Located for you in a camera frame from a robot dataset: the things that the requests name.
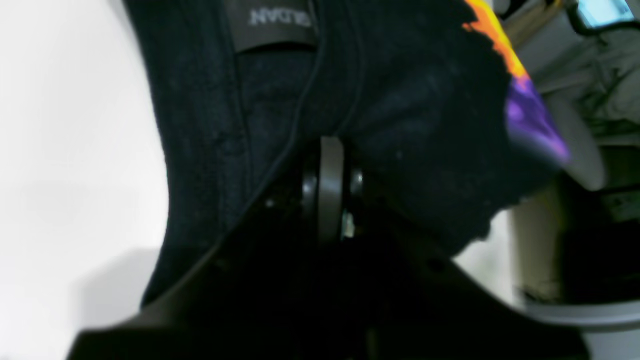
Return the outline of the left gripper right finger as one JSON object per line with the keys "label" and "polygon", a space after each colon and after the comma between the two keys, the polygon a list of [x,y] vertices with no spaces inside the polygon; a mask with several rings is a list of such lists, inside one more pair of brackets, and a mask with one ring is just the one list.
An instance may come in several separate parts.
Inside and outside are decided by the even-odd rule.
{"label": "left gripper right finger", "polygon": [[387,207],[361,158],[343,156],[354,237],[344,239],[354,298],[348,360],[588,360],[576,328],[534,320],[482,289],[438,244]]}

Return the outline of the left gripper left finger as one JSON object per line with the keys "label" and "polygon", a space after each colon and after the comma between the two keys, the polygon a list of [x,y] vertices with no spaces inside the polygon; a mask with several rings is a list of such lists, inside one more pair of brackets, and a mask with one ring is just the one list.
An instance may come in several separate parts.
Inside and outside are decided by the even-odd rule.
{"label": "left gripper left finger", "polygon": [[295,316],[318,248],[321,148],[309,147],[242,221],[130,319],[76,337],[69,360],[296,360]]}

